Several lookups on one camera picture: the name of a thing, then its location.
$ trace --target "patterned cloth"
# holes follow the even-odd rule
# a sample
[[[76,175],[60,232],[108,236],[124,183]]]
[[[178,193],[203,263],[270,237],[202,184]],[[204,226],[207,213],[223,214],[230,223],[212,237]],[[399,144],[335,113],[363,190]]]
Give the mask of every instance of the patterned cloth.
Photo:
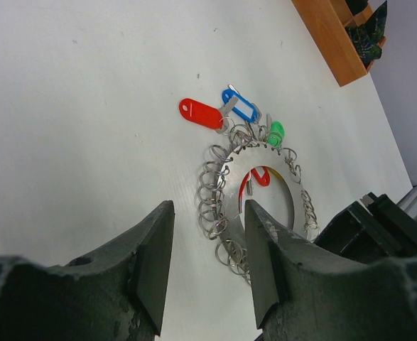
[[[385,1],[369,20],[357,27],[346,27],[346,32],[364,65],[381,57],[381,42],[385,34],[388,1]]]

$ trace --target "metal ring holder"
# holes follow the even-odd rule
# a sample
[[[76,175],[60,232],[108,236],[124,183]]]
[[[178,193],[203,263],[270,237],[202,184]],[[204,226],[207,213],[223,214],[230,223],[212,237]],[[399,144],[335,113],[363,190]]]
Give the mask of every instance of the metal ring holder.
[[[286,197],[293,206],[290,210],[293,224],[289,228],[302,236],[309,230],[320,232],[309,193],[301,183],[301,167],[295,164],[297,154],[293,149],[267,144],[272,134],[275,133],[270,132],[268,127],[259,126],[260,141],[257,141],[250,126],[234,124],[227,134],[223,134],[229,138],[229,151],[212,145],[210,151],[216,161],[206,162],[199,177],[199,225],[208,239],[221,239],[215,249],[216,259],[234,274],[242,276],[247,283],[249,266],[244,228],[239,217],[239,189],[251,169],[265,166],[283,179]],[[221,245],[227,251],[226,261],[221,260],[219,255]]]

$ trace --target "key tag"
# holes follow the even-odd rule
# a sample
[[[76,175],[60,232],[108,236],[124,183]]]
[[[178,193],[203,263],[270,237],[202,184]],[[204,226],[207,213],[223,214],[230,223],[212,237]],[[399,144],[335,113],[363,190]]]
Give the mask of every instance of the key tag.
[[[268,143],[274,147],[279,146],[282,143],[282,139],[285,136],[284,127],[279,121],[275,121],[271,124],[270,134],[268,137]]]
[[[221,129],[223,126],[223,117],[221,112],[209,105],[200,103],[191,98],[185,98],[178,106],[181,116],[188,121],[206,126],[210,129]]]
[[[261,168],[264,172],[262,176],[259,175],[259,172],[258,172],[259,167],[252,168],[251,173],[260,186],[266,187],[271,182],[270,173],[268,172],[268,169],[266,169],[266,167],[261,167]]]
[[[254,105],[246,101],[243,96],[232,89],[226,89],[222,92],[222,101],[224,101],[224,103],[227,103],[233,97],[237,97],[238,102],[232,111],[244,121],[254,123],[259,118],[259,113]]]

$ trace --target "red key tag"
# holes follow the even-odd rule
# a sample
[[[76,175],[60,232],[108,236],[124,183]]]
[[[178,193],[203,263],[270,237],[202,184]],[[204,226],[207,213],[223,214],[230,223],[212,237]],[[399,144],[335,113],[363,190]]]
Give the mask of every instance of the red key tag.
[[[251,173],[256,178],[260,186],[266,187],[270,184],[270,181],[271,181],[270,173],[268,172],[268,169],[266,169],[266,167],[262,167],[262,168],[264,169],[264,174],[262,176],[259,175],[257,168],[253,168],[251,170]]]
[[[179,105],[181,116],[188,121],[211,129],[221,129],[223,117],[221,112],[206,104],[185,98]]]

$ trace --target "white table surface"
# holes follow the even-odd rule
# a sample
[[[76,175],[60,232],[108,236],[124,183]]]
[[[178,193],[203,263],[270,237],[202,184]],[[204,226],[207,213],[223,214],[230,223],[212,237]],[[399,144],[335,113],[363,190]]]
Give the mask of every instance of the white table surface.
[[[0,254],[65,264],[172,199],[161,339],[253,340],[250,288],[196,220],[225,140],[178,112],[229,83],[282,121],[321,226],[411,189],[371,78],[339,88],[290,0],[0,0]]]

